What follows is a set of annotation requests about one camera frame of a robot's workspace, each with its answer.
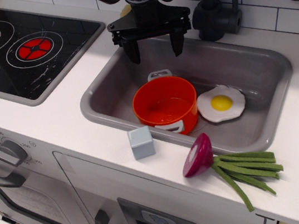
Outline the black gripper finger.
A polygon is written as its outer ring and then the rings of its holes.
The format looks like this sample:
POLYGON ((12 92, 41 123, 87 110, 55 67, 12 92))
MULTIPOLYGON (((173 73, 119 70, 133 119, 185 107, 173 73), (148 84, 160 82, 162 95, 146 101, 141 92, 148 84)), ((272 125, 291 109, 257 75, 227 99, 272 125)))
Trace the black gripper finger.
POLYGON ((141 59, 137 41, 123 41, 122 47, 131 62, 134 64, 140 64, 141 59))
POLYGON ((176 57, 183 51, 184 39, 184 31, 173 32, 170 34, 170 43, 176 57))

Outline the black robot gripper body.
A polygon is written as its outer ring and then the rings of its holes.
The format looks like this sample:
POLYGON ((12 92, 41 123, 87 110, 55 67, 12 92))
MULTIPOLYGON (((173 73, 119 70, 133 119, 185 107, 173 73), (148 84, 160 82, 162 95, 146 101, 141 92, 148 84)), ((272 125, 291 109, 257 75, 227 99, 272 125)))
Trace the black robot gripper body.
POLYGON ((115 45, 178 31, 185 34, 191 28, 188 7, 169 6, 157 0, 131 7, 129 14, 122 16, 120 12, 120 18, 107 26, 115 45))

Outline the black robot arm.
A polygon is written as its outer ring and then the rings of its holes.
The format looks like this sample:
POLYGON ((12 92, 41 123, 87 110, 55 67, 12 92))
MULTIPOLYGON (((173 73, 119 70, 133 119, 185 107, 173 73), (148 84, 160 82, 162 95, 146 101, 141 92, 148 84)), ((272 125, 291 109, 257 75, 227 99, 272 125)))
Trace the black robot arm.
POLYGON ((184 35, 191 28, 188 7, 169 6, 158 0, 126 0, 131 6, 128 14, 108 25, 115 45, 123 48, 127 57, 139 64, 138 41, 169 35, 176 56, 183 51, 184 35))

